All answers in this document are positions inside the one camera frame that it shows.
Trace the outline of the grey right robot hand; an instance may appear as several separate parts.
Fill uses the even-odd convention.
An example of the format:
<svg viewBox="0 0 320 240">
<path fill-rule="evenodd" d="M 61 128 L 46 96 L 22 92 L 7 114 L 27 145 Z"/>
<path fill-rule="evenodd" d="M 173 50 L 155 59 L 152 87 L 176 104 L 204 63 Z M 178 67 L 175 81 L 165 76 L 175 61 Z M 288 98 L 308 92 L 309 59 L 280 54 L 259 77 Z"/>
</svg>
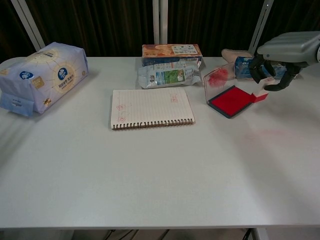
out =
<svg viewBox="0 0 320 240">
<path fill-rule="evenodd" d="M 278 92 L 287 88 L 302 69 L 320 62 L 320 32 L 286 32 L 261 45 L 248 66 L 257 84 L 266 78 L 262 66 L 271 76 L 276 75 L 271 62 L 283 64 L 286 71 L 279 83 L 265 85 L 263 89 Z"/>
</svg>

